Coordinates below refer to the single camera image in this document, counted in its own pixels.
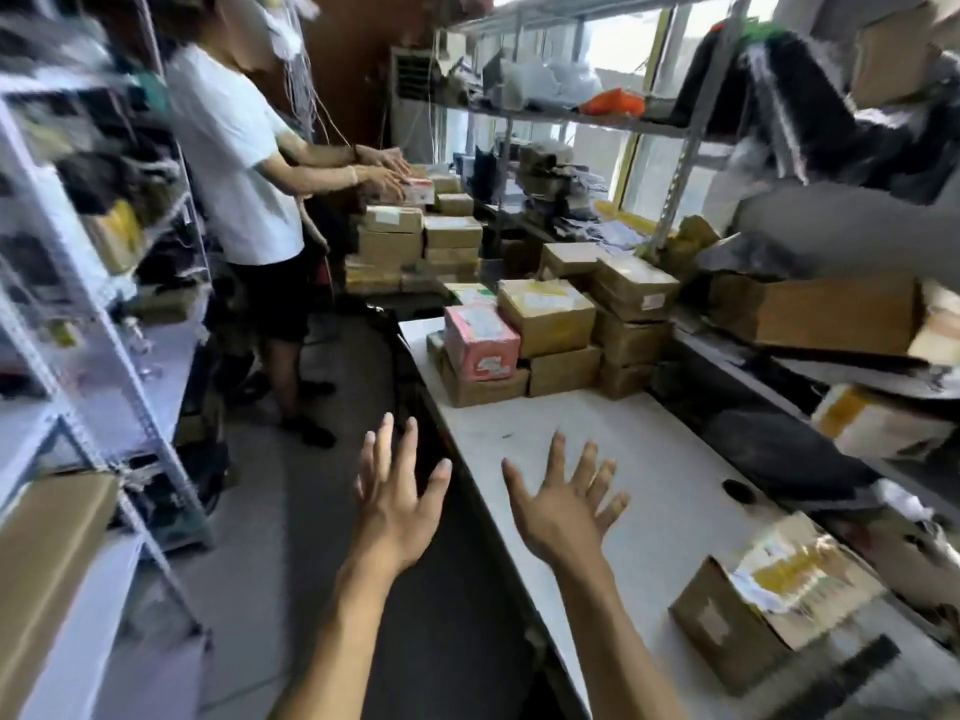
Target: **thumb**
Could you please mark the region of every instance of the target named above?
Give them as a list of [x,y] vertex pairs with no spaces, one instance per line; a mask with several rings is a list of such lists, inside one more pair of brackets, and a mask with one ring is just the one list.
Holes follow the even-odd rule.
[[417,511],[433,520],[440,520],[440,513],[444,509],[444,497],[450,487],[450,473],[453,472],[453,463],[449,459],[441,459],[430,474],[430,481],[419,499]]
[[510,496],[510,508],[516,519],[519,517],[520,510],[530,501],[530,493],[527,492],[527,485],[523,483],[523,473],[510,459],[504,458],[500,462],[500,467],[503,469],[503,482],[507,485],[507,495]]

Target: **left hand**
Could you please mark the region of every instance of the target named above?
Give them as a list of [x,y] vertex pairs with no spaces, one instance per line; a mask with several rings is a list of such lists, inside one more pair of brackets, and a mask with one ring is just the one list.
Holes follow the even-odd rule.
[[413,171],[399,148],[379,150],[369,146],[357,145],[357,163],[366,166],[385,167],[403,177],[410,177]]
[[355,485],[360,511],[353,528],[347,562],[391,583],[424,555],[440,524],[452,465],[441,459],[417,497],[417,421],[411,417],[396,460],[391,441],[394,416],[387,412],[376,435],[367,432]]

